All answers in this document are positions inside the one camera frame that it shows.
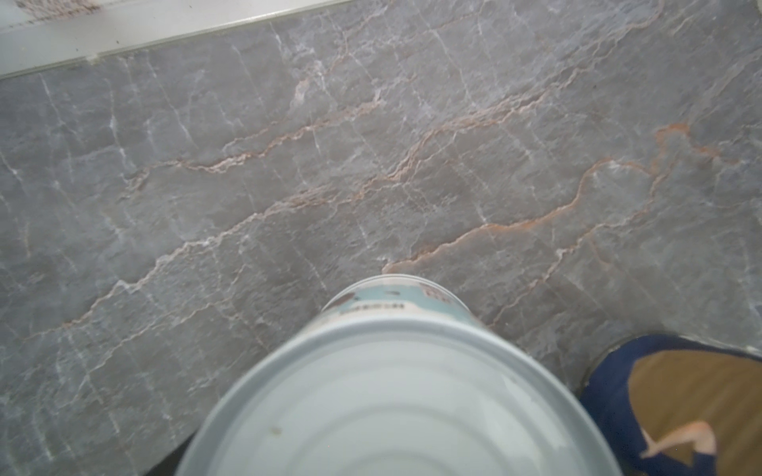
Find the teal can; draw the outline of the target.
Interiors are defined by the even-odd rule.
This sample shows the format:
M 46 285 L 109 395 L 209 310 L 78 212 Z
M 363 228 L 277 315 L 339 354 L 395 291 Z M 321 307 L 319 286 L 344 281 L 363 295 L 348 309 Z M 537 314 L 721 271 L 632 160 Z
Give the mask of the teal can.
M 182 475 L 617 475 L 575 396 L 409 275 L 331 299 L 224 395 Z

